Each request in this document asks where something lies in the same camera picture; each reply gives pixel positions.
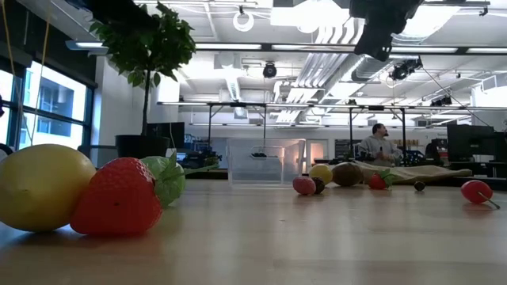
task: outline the yellow fruit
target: yellow fruit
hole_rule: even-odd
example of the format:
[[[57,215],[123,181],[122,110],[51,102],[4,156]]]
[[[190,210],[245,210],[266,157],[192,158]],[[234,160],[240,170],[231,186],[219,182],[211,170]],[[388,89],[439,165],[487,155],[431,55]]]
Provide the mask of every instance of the yellow fruit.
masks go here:
[[[310,177],[318,177],[324,180],[324,184],[328,185],[333,180],[333,173],[327,165],[314,165],[310,169]]]
[[[0,221],[19,230],[65,226],[96,170],[77,150],[31,146],[0,163]]]

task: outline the potted plant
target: potted plant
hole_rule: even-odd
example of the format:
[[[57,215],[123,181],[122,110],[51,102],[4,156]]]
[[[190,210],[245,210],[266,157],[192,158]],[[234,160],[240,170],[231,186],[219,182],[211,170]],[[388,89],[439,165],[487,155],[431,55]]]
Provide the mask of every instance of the potted plant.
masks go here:
[[[147,12],[147,6],[141,6]],[[196,44],[190,36],[189,23],[180,20],[176,12],[158,2],[160,15],[151,17],[157,28],[124,31],[112,25],[95,21],[90,31],[95,32],[108,48],[109,61],[119,74],[128,75],[132,86],[144,86],[143,129],[140,135],[117,135],[116,147],[120,157],[145,158],[165,156],[170,140],[147,136],[147,109],[151,87],[160,84],[161,75],[177,81],[173,71],[189,63]]]

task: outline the beige cloth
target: beige cloth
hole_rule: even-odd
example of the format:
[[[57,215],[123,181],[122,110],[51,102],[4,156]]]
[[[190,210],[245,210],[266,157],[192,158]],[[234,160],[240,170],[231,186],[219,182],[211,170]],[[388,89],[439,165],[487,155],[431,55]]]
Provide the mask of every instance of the beige cloth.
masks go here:
[[[367,184],[374,173],[385,170],[388,167],[369,165],[360,161],[355,161],[364,175],[364,182]],[[394,184],[413,184],[416,181],[431,182],[449,177],[470,177],[472,171],[469,169],[449,170],[434,165],[414,166],[414,167],[392,167]]]

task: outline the wooden board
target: wooden board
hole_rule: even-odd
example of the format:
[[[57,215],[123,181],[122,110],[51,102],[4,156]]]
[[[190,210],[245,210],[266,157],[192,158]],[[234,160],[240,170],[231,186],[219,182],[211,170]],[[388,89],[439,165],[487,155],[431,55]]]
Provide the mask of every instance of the wooden board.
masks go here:
[[[507,210],[507,195],[495,200]],[[142,237],[0,226],[0,284],[481,284],[507,277],[507,211],[458,188],[231,189],[194,180]]]

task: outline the plant pot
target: plant pot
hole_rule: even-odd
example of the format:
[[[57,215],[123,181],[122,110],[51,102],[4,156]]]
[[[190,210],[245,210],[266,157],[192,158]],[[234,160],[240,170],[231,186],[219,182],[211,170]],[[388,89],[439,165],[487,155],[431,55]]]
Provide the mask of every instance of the plant pot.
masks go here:
[[[119,158],[145,158],[149,156],[166,156],[170,139],[145,135],[117,135],[116,148]]]

